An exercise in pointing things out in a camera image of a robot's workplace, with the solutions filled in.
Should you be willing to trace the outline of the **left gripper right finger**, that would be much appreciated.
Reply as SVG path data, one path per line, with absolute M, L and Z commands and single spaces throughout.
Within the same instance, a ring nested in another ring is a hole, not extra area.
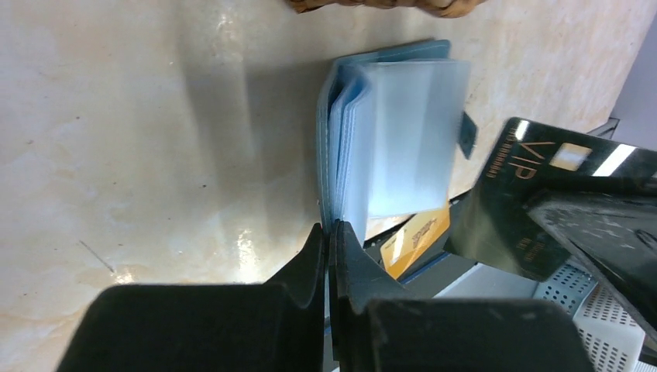
M 343 371 L 591 371 L 571 318 L 535 299 L 419 298 L 364 251 L 328 238 L 332 353 Z

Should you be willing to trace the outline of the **blue leather card holder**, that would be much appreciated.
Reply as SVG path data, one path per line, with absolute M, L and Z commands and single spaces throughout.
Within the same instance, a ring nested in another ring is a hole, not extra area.
M 318 96 L 316 160 L 322 228 L 444 207 L 456 152 L 478 128 L 465 110 L 470 63 L 448 40 L 421 40 L 332 62 Z

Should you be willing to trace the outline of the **single black VIP card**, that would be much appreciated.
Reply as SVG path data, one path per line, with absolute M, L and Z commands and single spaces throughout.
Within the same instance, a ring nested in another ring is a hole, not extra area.
M 550 191 L 653 196 L 655 174 L 652 150 L 512 117 L 461 202 L 445 250 L 546 281 L 571 254 L 528 206 Z

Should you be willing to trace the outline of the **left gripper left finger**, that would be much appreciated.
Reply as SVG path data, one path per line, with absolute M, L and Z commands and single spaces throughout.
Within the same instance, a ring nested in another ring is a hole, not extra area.
M 320 371 L 324 234 L 262 284 L 124 284 L 104 290 L 61 371 Z

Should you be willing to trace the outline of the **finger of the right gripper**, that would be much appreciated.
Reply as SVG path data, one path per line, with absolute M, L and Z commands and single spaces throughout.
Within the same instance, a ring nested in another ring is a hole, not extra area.
M 656 339 L 656 198 L 547 191 L 528 216 Z

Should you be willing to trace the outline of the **woven wicker tray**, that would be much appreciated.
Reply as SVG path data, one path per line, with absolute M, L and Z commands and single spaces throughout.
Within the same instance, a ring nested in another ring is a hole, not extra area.
M 413 8 L 431 16 L 457 19 L 470 14 L 486 0 L 287 0 L 286 3 L 298 14 L 315 11 L 327 5 L 366 6 L 376 9 Z

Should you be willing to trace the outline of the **gold credit card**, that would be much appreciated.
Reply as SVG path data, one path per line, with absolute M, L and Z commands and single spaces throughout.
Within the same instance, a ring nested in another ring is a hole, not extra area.
M 449 205 L 412 216 L 381 246 L 384 270 L 400 278 L 449 227 Z

